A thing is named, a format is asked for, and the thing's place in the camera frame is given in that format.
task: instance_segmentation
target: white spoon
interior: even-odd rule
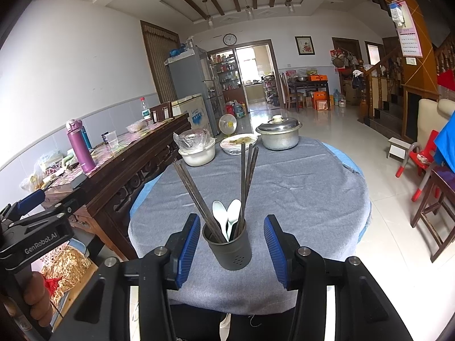
[[[218,221],[218,223],[221,226],[221,232],[223,233],[224,238],[226,238],[226,241],[229,241],[229,236],[226,232],[226,223],[228,222],[228,212],[226,211],[226,208],[222,204],[221,201],[213,201],[212,204],[212,212],[213,216],[215,219]]]
[[[239,199],[235,199],[231,202],[227,209],[227,236],[231,236],[232,226],[237,223],[238,216],[240,215],[240,208],[242,207],[242,203]]]

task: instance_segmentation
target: pendant light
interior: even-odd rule
[[[288,13],[289,14],[294,14],[295,13],[295,8],[294,8],[294,5],[292,4],[292,2],[290,2],[289,0],[286,0],[285,5],[288,8]]]
[[[245,11],[247,12],[247,18],[248,20],[254,20],[254,14],[253,14],[253,9],[248,5],[247,0],[245,0]]]
[[[202,0],[202,2],[205,4],[205,11],[207,12],[207,23],[208,23],[208,29],[213,29],[213,18],[212,16],[208,13],[208,7],[207,7],[207,0]]]

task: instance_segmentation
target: utensil holder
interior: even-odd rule
[[[236,239],[223,244],[211,241],[212,233],[206,224],[204,224],[202,229],[202,236],[208,242],[215,258],[224,269],[238,271],[245,268],[251,261],[252,253],[246,222],[243,231]]]

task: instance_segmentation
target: metal screw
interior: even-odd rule
[[[158,246],[156,249],[153,250],[153,253],[156,256],[162,256],[165,253],[167,253],[167,248],[165,248],[164,246]]]
[[[360,259],[356,256],[350,256],[348,260],[352,265],[359,265],[361,263]]]
[[[301,256],[308,256],[311,254],[311,250],[309,247],[305,247],[305,246],[302,246],[302,247],[299,247],[297,249],[297,252],[301,255]]]
[[[104,265],[105,266],[114,266],[115,264],[117,264],[117,258],[114,258],[113,256],[111,256],[110,258],[107,258],[105,261],[104,261]]]

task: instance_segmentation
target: gray tablecloth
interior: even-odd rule
[[[265,243],[267,214],[275,214],[284,232],[325,258],[344,261],[354,254],[370,213],[364,177],[314,139],[300,137],[296,147],[285,151],[267,150],[260,138],[257,145],[245,211],[251,262],[239,271],[225,270],[201,235],[188,280],[179,291],[169,291],[169,299],[241,315],[294,307],[297,293],[277,281]],[[240,198],[240,157],[227,155],[218,144],[212,162],[188,170],[210,208],[214,200],[228,207]],[[168,167],[131,218],[128,232],[137,254],[143,257],[164,245],[197,212],[174,167]]]

